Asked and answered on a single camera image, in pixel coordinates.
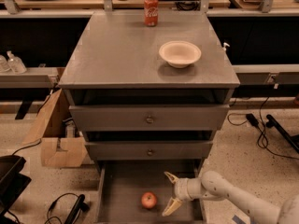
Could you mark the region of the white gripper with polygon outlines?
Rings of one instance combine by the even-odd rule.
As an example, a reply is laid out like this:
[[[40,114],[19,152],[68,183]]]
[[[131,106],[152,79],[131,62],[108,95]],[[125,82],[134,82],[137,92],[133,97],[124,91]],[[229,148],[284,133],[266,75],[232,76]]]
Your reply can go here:
[[[201,199],[204,194],[200,178],[178,178],[175,175],[164,173],[169,181],[174,184],[174,198],[171,198],[163,210],[162,216],[168,217],[176,212],[182,205],[182,202]]]

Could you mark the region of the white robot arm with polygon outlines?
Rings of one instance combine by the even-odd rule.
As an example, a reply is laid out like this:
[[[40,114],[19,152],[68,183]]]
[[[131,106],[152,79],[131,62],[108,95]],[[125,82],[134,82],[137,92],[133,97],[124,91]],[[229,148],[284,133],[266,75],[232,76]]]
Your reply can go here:
[[[214,171],[207,171],[196,178],[178,178],[169,172],[164,174],[173,184],[175,194],[163,211],[164,217],[172,215],[184,202],[195,199],[207,201],[225,199],[256,224],[299,224],[298,195],[291,197],[281,207],[278,207],[234,186]]]

